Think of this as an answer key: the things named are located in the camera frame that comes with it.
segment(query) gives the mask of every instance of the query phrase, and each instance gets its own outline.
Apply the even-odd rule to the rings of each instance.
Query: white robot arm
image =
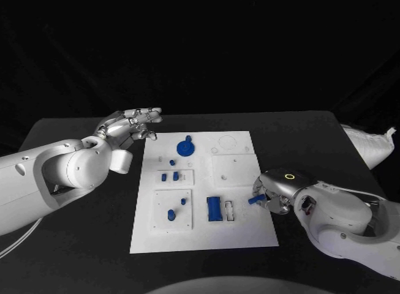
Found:
[[[355,260],[400,281],[400,203],[312,182],[285,168],[259,176],[253,196],[250,203],[276,214],[292,207],[308,238],[326,255]]]
[[[15,231],[91,193],[108,170],[127,173],[133,141],[156,133],[160,108],[114,112],[82,140],[64,140],[0,157],[0,235]]]

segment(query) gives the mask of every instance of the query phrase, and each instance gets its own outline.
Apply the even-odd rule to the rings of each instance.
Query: blue object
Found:
[[[207,198],[208,205],[208,221],[210,222],[221,222],[221,211],[220,211],[220,197],[208,197]]]
[[[176,218],[176,215],[175,215],[173,210],[171,209],[171,210],[168,211],[168,220],[172,222],[172,221],[175,220],[175,218]]]
[[[254,204],[259,200],[264,200],[264,199],[266,199],[266,195],[264,194],[260,194],[256,197],[253,197],[253,198],[248,199],[248,203],[250,204]]]
[[[191,141],[191,136],[186,136],[185,141],[179,142],[176,146],[176,151],[181,156],[189,156],[194,153],[195,147]]]

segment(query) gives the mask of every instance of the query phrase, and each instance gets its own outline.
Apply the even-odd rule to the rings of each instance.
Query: blue rectangular block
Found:
[[[221,222],[221,211],[220,211],[220,197],[207,197],[207,205],[208,205],[208,221],[210,222]]]

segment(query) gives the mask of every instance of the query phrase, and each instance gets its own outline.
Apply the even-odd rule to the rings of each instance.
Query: table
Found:
[[[42,119],[22,150],[87,137],[101,118]],[[290,167],[322,181],[383,195],[335,116],[326,111],[163,116],[156,132],[248,130],[261,171]],[[0,292],[145,293],[211,276],[286,279],[337,293],[400,293],[400,282],[324,255],[293,213],[272,215],[279,247],[129,254],[145,142],[130,171],[42,220],[0,260]]]

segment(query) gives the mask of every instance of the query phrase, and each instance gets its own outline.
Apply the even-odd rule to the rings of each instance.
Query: white cloth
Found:
[[[389,157],[394,150],[391,135],[396,132],[396,129],[391,127],[384,135],[374,135],[361,130],[355,130],[352,127],[344,124],[341,124],[341,126],[367,164],[367,167],[373,169]]]

